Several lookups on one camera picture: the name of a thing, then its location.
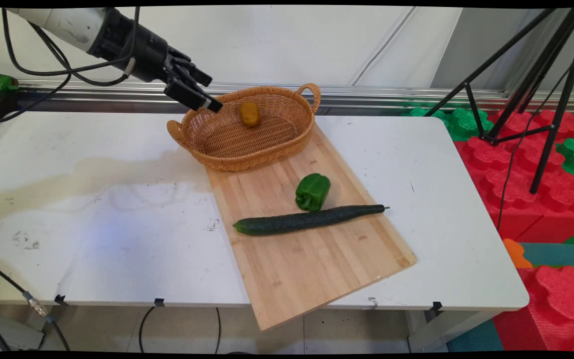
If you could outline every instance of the basket handle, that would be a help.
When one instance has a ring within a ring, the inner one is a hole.
[[[314,105],[311,109],[314,111],[314,113],[316,113],[318,107],[320,106],[320,88],[316,84],[304,84],[298,90],[296,90],[296,93],[302,95],[302,92],[305,89],[309,89],[311,93],[314,94]]]
[[[185,142],[185,136],[183,136],[180,123],[174,120],[169,120],[167,127],[171,138],[173,138],[181,147],[189,151],[189,146]]]

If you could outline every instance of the wicker basket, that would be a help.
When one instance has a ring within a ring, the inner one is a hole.
[[[313,107],[301,95],[310,89]],[[320,89],[304,84],[294,92],[261,86],[218,96],[221,111],[189,111],[183,121],[168,121],[172,138],[200,163],[216,170],[241,171],[302,150],[314,126],[320,105]],[[255,102],[261,123],[248,128],[241,123],[241,104]]]

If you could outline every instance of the wooden cutting board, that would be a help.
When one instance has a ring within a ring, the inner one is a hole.
[[[323,209],[377,204],[317,125],[304,150],[239,172],[207,169],[223,223],[261,330],[301,316],[384,279],[416,257],[384,214],[275,236],[246,236],[241,218],[301,211],[300,179],[331,180]]]

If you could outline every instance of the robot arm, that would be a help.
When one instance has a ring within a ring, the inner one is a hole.
[[[114,7],[7,7],[7,10],[95,57],[113,61],[130,53],[134,20]],[[142,25],[137,27],[133,57],[136,60],[134,68],[128,69],[128,73],[144,82],[155,79],[165,82],[164,93],[190,109],[218,112],[223,107],[198,86],[209,86],[212,77],[198,70],[187,55],[169,47],[167,41]],[[122,61],[113,66],[126,70],[130,63]]]

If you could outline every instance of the cucumber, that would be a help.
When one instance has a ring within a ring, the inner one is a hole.
[[[245,218],[234,223],[233,226],[237,232],[250,236],[269,236],[346,222],[367,214],[382,213],[387,208],[389,207],[384,207],[382,204],[342,206],[316,212]]]

